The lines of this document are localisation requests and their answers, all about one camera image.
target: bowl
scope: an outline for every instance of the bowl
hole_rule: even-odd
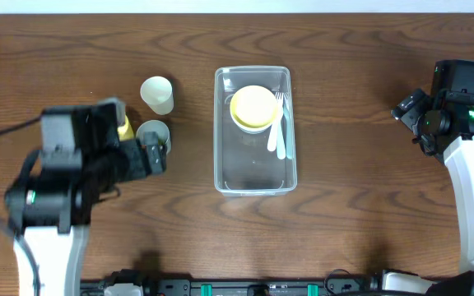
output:
[[[275,121],[277,99],[262,86],[245,86],[231,98],[230,116],[243,132],[259,134]]]

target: wire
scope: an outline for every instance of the wire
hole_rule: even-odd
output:
[[[37,123],[40,119],[41,119],[41,117],[38,116],[37,118],[32,118],[31,120],[25,121],[24,123],[20,123],[20,124],[17,124],[15,126],[13,126],[13,127],[9,127],[9,128],[4,129],[4,130],[1,130],[0,131],[0,136],[8,134],[9,132],[15,132],[15,131],[20,130],[24,127],[28,127],[28,126],[30,126],[34,123]]]
[[[406,292],[406,291],[394,291],[394,290],[382,290],[382,291],[353,291],[336,294],[336,296],[425,296],[425,294]]]
[[[9,238],[13,238],[15,242],[20,246],[20,248],[25,253],[26,258],[30,263],[30,268],[32,269],[34,296],[40,296],[41,282],[40,282],[40,273],[38,272],[38,265],[36,264],[34,255],[32,254],[32,251],[30,250],[29,245],[26,243],[25,238],[20,234],[14,234],[14,232],[10,228],[8,228],[1,220],[0,220],[0,230],[4,234],[6,234]]]
[[[348,275],[352,275],[350,272],[342,269],[342,268],[337,268],[333,271],[330,271],[330,273],[327,275],[327,277],[325,278],[325,282],[324,282],[324,286],[325,286],[325,289],[327,290],[327,292],[329,292],[331,295],[339,295],[339,294],[336,294],[334,292],[332,292],[329,288],[328,288],[328,280],[330,280],[330,277],[332,275],[334,275],[335,273],[338,273],[338,272],[344,272]],[[353,279],[359,286],[360,286],[360,289],[363,287],[363,284],[360,283],[357,279]]]

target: wood grain surface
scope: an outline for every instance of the wood grain surface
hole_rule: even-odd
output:
[[[449,175],[389,113],[450,58],[474,60],[474,15],[0,16],[0,129],[111,95],[135,128],[170,125],[165,175],[124,184],[93,210],[86,279],[122,268],[199,279],[455,275]],[[214,188],[213,77],[237,65],[290,69],[299,185],[286,196],[229,199]],[[139,96],[157,75],[174,83],[164,117]],[[0,138],[3,219],[2,195],[39,144],[39,126]],[[0,233],[0,295],[16,294],[17,280]]]

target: white cylinder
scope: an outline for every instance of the white cylinder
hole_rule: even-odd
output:
[[[159,115],[173,110],[173,89],[171,82],[164,77],[154,76],[142,83],[140,96],[146,104]]]
[[[150,120],[148,122],[144,122],[138,129],[137,129],[137,139],[142,141],[144,137],[144,132],[156,132],[156,136],[158,136],[158,140],[164,143],[166,154],[169,154],[171,151],[171,135],[168,126],[165,125],[160,120]]]

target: white plastic fork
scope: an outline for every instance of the white plastic fork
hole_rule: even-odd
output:
[[[272,123],[272,127],[270,127],[270,136],[268,136],[267,143],[267,148],[270,152],[273,152],[277,146],[277,131],[279,129],[279,122],[283,118],[283,96],[284,95],[281,92],[276,93],[277,113],[276,118]]]

